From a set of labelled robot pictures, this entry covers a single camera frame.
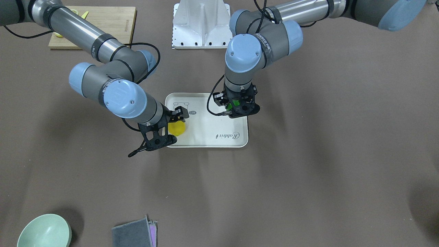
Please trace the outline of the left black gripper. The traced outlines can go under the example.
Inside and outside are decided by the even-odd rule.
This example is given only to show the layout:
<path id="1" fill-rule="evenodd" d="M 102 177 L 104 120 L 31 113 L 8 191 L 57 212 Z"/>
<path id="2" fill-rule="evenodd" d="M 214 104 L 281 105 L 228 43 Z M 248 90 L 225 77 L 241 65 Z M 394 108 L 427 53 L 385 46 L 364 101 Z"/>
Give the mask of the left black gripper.
<path id="1" fill-rule="evenodd" d="M 233 100 L 255 103 L 256 86 L 253 83 L 237 86 L 229 80 L 224 80 L 224 90 L 213 93 L 213 100 L 219 107 L 226 107 Z"/>

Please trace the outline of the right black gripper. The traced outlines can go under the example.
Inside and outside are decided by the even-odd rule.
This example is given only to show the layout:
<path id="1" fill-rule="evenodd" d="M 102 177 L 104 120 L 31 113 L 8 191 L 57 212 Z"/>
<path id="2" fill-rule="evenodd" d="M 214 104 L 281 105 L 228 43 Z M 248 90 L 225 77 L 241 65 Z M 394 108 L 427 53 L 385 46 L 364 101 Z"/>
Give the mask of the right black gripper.
<path id="1" fill-rule="evenodd" d="M 169 132 L 169 122 L 185 122 L 190 117 L 188 110 L 182 106 L 178 106 L 172 111 L 161 103 L 158 105 L 157 115 L 160 119 L 156 123 L 156 132 Z"/>

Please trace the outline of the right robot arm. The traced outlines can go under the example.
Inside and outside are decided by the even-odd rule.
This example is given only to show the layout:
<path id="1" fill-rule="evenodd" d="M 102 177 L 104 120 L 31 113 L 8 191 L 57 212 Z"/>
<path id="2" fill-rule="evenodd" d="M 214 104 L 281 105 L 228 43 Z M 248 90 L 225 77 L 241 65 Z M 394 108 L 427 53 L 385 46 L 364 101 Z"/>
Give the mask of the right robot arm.
<path id="1" fill-rule="evenodd" d="M 1 1 L 2 26 L 26 22 L 63 35 L 100 62 L 100 66 L 86 62 L 76 65 L 69 75 L 71 88 L 117 117 L 134 120 L 141 132 L 158 131 L 170 122 L 188 118 L 187 110 L 169 110 L 139 85 L 158 66 L 160 53 L 155 57 L 146 50 L 132 50 L 59 0 Z"/>

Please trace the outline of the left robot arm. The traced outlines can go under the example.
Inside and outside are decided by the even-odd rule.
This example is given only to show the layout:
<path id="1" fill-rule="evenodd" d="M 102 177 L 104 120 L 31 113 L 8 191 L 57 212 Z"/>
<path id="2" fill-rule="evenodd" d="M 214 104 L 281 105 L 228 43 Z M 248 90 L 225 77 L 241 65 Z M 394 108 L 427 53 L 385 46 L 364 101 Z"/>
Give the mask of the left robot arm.
<path id="1" fill-rule="evenodd" d="M 213 99 L 227 110 L 256 107 L 253 75 L 292 54 L 303 44 L 302 27 L 326 18 L 345 17 L 398 31 L 412 22 L 425 0 L 293 0 L 260 11 L 238 10 L 229 26 L 233 37 L 225 54 L 224 90 Z"/>

